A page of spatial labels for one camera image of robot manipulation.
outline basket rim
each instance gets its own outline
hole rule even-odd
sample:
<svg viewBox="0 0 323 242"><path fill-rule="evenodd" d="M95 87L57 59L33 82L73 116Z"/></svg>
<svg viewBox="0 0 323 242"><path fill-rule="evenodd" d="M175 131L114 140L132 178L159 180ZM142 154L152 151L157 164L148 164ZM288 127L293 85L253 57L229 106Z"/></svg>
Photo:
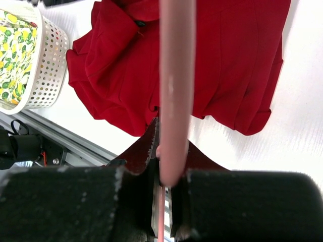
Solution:
<svg viewBox="0 0 323 242"><path fill-rule="evenodd" d="M29 75L29 79L27 82L27 86L26 86L26 90L21 98L21 101L12 109L8 110L5 108L2 108L0 106L0 112L3 112L7 115L12 115L12 114L16 114L18 112L20 112L21 110L23 110L23 108L26 106L30 94L33 90L35 81L36 81L36 75L37 75L37 69L38 69L38 65L39 65L39 60L40 60L40 55L41 55L41 48L42 48L42 44L43 44L43 26L44 26L44 19L42 17L42 14L40 13L40 10L38 8L33 7L31 4L26 3L26 2L21 2L21 1L1 1L0 3L0 8L3 10L6 10L6 6L10 6L12 7L13 5L16 5L17 8L21 8L21 7L28 7L30 9L33 9L33 11L35 12L35 15L37 17L38 21L38 26L37 26L37 39L36 39L36 49L35 49L35 53L34 53L34 62L32 65L32 68L30 70L30 75Z"/></svg>

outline white table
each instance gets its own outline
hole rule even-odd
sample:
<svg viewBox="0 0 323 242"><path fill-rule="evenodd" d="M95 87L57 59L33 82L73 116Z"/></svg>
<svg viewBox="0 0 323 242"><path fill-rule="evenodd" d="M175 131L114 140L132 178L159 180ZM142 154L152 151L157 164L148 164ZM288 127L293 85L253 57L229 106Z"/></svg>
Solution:
<svg viewBox="0 0 323 242"><path fill-rule="evenodd" d="M93 2L40 8L73 41L90 30ZM304 172L323 189L322 9L323 1L292 0L284 31L285 63L263 131L246 137L212 118L192 119L189 138L212 160L230 169ZM68 76L54 106L35 112L115 154L137 139L94 120L69 87Z"/></svg>

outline red cloth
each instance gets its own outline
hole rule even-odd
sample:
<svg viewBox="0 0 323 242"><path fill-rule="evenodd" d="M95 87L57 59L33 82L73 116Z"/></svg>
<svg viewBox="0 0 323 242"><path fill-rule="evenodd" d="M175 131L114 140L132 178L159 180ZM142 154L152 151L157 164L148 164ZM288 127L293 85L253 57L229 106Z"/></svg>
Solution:
<svg viewBox="0 0 323 242"><path fill-rule="evenodd" d="M270 114L290 0L197 1L193 115L245 135ZM133 136L159 108L158 0L102 0L67 53L69 84L95 119ZM146 23L139 28L134 20Z"/></svg>

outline pink stick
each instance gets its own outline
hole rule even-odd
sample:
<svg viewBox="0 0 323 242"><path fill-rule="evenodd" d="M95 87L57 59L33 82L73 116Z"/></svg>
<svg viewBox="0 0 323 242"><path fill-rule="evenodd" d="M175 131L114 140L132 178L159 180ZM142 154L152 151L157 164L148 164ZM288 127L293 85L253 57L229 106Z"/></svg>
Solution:
<svg viewBox="0 0 323 242"><path fill-rule="evenodd" d="M158 214L158 242L164 241L164 224L165 224L165 187L159 190L159 214Z"/></svg>
<svg viewBox="0 0 323 242"><path fill-rule="evenodd" d="M160 181L174 186L188 150L193 106L196 0L160 0Z"/></svg>

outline white basket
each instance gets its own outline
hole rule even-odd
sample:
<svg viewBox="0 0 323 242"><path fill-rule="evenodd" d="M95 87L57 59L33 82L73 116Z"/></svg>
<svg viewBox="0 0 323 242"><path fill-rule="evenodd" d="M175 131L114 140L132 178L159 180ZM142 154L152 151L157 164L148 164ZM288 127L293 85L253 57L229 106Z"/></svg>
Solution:
<svg viewBox="0 0 323 242"><path fill-rule="evenodd" d="M34 62L26 90L18 105L0 100L0 112L15 114L23 109L49 107L56 101L67 70L66 33L43 17L38 8L21 1L0 0L0 9L37 24Z"/></svg>

